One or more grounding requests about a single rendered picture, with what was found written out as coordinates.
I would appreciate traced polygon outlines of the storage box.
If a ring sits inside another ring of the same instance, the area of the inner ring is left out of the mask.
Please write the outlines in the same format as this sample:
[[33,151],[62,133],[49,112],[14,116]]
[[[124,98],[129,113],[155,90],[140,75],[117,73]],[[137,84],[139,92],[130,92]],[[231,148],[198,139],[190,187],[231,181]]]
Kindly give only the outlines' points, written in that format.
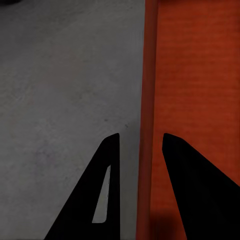
[[187,240],[164,133],[240,187],[240,0],[145,0],[136,240]]

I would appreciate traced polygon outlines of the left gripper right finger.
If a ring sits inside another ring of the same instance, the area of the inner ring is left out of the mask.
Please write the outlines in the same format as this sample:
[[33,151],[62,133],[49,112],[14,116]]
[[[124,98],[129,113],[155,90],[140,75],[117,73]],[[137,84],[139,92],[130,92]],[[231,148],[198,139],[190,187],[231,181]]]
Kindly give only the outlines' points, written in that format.
[[240,240],[240,187],[178,136],[162,153],[187,240]]

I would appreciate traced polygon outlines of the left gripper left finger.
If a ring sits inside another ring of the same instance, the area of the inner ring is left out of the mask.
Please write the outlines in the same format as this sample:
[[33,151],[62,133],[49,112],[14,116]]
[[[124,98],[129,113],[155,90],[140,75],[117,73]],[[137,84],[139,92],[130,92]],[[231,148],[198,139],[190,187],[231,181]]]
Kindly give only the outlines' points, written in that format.
[[[106,221],[92,223],[108,166]],[[120,240],[119,133],[101,142],[44,240]]]

